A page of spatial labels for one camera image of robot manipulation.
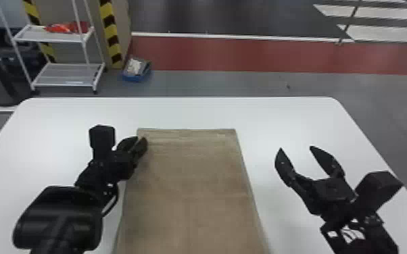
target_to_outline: white shelving unit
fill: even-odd
[[[9,29],[9,25],[6,22],[3,10],[0,6],[0,16],[2,18],[3,24],[5,25],[8,36],[11,39],[14,50],[16,51],[22,69],[32,91],[35,91],[36,87],[38,86],[88,86],[93,89],[94,93],[97,92],[97,85],[99,79],[101,78],[102,72],[105,69],[105,64],[101,51],[101,45],[99,44],[96,36],[95,24],[93,23],[93,19],[90,14],[89,4],[87,0],[82,1],[84,1],[85,9],[87,11],[88,19],[91,25],[86,33],[82,32],[80,18],[76,6],[76,0],[71,0],[71,3],[74,10],[74,16],[77,22],[79,33],[69,34],[47,32],[44,29],[44,26],[35,26],[30,24],[28,16],[25,15],[27,25],[13,36],[11,30]],[[92,35],[95,37],[96,40],[101,63],[90,63],[89,61],[89,56],[87,53],[87,42]],[[22,56],[20,55],[17,44],[19,42],[80,43],[84,52],[85,63],[51,63],[47,55],[45,55],[47,64],[39,72],[37,77],[33,79],[32,77],[30,77]]]

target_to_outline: concrete floor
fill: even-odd
[[[334,97],[407,188],[407,76],[156,71],[144,83],[135,84],[120,81],[118,72],[109,72],[100,84],[99,97]],[[41,96],[93,94],[88,88],[42,88]],[[8,117],[0,115],[0,128]]]

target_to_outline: yellow and black striped pillar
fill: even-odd
[[[33,0],[22,0],[24,3],[25,11],[28,14],[28,18],[30,19],[30,22],[34,24],[35,26],[40,26],[41,22],[39,20],[39,13],[36,5],[34,4]],[[56,63],[55,60],[55,53],[53,51],[53,48],[49,43],[40,43],[41,51],[47,55],[49,58],[49,61],[51,63]]]
[[[104,37],[112,61],[112,67],[120,69],[123,65],[122,49],[118,40],[115,15],[110,0],[99,0],[99,13],[103,22]]]

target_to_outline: tabletop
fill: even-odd
[[[312,178],[326,176],[309,146],[328,151],[352,187],[369,172],[390,170],[332,98],[29,99],[0,132],[0,254],[28,252],[12,245],[14,224],[46,186],[74,183],[91,159],[88,129],[96,124],[115,127],[117,141],[138,128],[234,128],[271,253],[332,253],[319,231],[323,221],[308,213],[274,170],[280,147],[299,173]],[[407,190],[379,215],[400,252],[407,253]],[[112,252],[120,216],[119,202],[104,219],[102,242],[92,253]]]

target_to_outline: beige towel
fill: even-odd
[[[235,130],[152,130],[116,254],[267,253]]]

